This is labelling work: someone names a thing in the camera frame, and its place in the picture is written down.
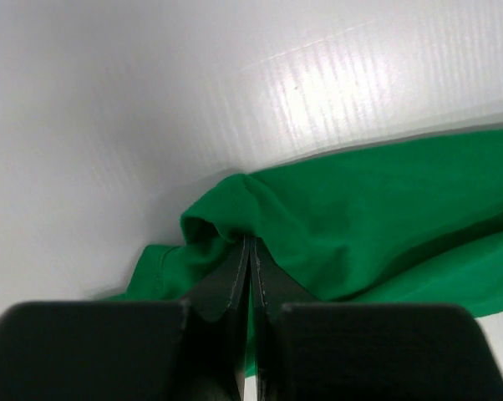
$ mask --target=glossy white tabletop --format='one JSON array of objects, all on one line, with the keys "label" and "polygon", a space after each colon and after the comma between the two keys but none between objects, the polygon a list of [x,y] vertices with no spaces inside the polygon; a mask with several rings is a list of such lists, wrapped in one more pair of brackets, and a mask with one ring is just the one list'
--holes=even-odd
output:
[{"label": "glossy white tabletop", "polygon": [[123,287],[231,172],[501,121],[503,0],[0,0],[0,312]]}]

